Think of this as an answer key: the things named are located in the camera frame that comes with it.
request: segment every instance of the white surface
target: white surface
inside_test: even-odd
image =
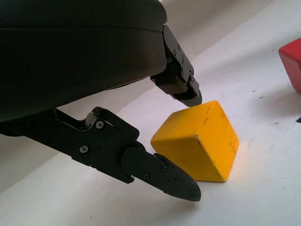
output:
[[[201,202],[138,180],[126,185],[24,137],[1,136],[0,225],[300,225],[301,96],[277,54],[301,37],[300,9],[299,0],[274,1],[193,61],[204,102],[220,101],[241,143],[226,183],[199,183]],[[144,80],[62,109],[83,118],[97,105],[136,126],[150,152],[155,131],[184,108]]]

